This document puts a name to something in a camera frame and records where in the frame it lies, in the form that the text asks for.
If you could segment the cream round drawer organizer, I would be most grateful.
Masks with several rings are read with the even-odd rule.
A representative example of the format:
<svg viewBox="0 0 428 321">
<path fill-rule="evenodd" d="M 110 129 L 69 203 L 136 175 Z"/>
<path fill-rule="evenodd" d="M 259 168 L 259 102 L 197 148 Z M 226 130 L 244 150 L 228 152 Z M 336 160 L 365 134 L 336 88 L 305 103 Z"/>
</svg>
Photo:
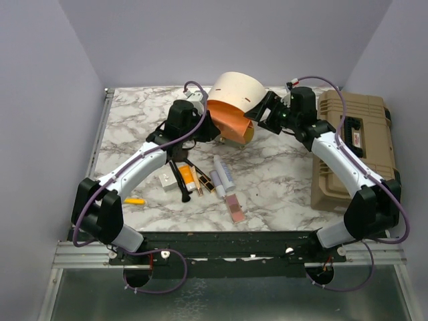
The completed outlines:
<svg viewBox="0 0 428 321">
<path fill-rule="evenodd" d="M 247 112 L 266 94 L 266 88 L 255 78 L 239 72 L 225 72 L 211 87 L 208 103 L 221 102 Z"/>
</svg>

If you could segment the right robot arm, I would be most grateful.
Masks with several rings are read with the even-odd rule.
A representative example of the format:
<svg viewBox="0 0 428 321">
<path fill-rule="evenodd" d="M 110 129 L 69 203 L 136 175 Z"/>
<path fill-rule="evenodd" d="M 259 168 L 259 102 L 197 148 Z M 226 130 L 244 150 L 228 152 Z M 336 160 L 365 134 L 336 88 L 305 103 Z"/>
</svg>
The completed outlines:
<svg viewBox="0 0 428 321">
<path fill-rule="evenodd" d="M 298 142 L 336 174 L 351 197 L 342 221 L 317 230 L 316 240 L 307 245 L 312 260 L 323 261 L 331 254 L 331 247 L 398 225 L 400 184 L 372 172 L 338 137 L 338 131 L 317 117 L 312 89 L 292 88 L 289 100 L 269 91 L 244 116 L 275 134 L 291 130 Z"/>
</svg>

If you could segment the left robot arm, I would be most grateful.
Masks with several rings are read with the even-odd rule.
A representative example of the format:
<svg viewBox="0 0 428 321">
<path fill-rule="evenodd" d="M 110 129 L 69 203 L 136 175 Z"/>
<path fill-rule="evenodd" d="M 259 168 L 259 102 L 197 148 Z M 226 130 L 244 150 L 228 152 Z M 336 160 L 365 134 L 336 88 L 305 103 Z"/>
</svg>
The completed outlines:
<svg viewBox="0 0 428 321">
<path fill-rule="evenodd" d="M 210 142 L 219 134 L 206 97 L 174 101 L 167 119 L 127 161 L 98 180 L 85 178 L 78 185 L 71 218 L 74 245 L 80 246 L 78 233 L 84 231 L 95 241 L 124 249 L 130 262 L 142 263 L 148 248 L 143 235 L 124 223 L 123 201 L 147 176 L 179 156 L 185 142 Z"/>
</svg>

